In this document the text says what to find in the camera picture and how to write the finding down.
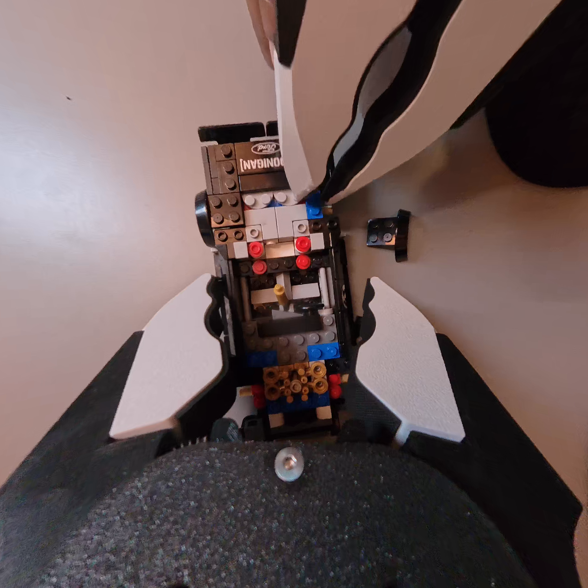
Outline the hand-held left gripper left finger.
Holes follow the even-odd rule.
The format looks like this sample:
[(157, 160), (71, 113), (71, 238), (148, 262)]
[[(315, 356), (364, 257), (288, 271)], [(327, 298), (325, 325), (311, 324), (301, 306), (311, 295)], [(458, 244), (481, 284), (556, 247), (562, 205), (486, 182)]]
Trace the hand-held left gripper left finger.
[(235, 361), (224, 329), (224, 282), (203, 274), (143, 329), (109, 432), (117, 440), (178, 430), (209, 436), (236, 399)]

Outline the black toy brick car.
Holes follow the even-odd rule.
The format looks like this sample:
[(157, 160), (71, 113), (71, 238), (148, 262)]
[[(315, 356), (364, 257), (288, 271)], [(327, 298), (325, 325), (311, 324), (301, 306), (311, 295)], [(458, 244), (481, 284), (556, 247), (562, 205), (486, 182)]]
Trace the black toy brick car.
[(245, 440), (336, 436), (356, 339), (339, 219), (290, 189), (277, 122), (204, 126), (195, 214), (223, 283), (219, 309)]

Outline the person's right forearm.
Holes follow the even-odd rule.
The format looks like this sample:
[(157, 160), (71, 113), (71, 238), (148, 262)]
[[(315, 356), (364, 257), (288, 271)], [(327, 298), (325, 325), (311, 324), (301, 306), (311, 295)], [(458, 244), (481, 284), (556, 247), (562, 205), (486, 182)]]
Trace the person's right forearm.
[(488, 103), (492, 142), (520, 178), (587, 186), (587, 1), (562, 1), (528, 40)]

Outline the black wheel arch brick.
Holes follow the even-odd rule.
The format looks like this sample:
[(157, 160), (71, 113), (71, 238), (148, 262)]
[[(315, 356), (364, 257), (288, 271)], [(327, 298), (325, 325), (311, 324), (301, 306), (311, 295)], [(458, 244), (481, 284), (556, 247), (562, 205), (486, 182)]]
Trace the black wheel arch brick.
[(394, 252), (396, 262), (408, 260), (408, 238), (411, 212), (400, 209), (394, 217), (369, 219), (366, 245)]

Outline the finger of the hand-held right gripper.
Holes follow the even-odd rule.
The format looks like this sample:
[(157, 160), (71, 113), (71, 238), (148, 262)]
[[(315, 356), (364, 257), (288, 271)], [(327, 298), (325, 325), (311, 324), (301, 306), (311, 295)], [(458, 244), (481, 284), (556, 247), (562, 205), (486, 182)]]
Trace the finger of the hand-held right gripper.
[(306, 1), (295, 56), (274, 50), (277, 124), (294, 195), (324, 180), (336, 143), (353, 122), (364, 71), (415, 1)]
[(448, 20), (418, 92), (383, 129), (364, 127), (322, 196), (337, 202), (423, 151), (466, 108), (550, 15), (559, 1), (462, 1)]

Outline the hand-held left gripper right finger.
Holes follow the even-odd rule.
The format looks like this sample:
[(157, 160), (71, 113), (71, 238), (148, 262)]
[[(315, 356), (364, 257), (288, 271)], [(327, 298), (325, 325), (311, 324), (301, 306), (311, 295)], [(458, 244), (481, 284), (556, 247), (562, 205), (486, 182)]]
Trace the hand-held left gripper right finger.
[(465, 430), (426, 317), (378, 277), (364, 291), (364, 315), (346, 405), (368, 436), (403, 445), (411, 432), (461, 442)]

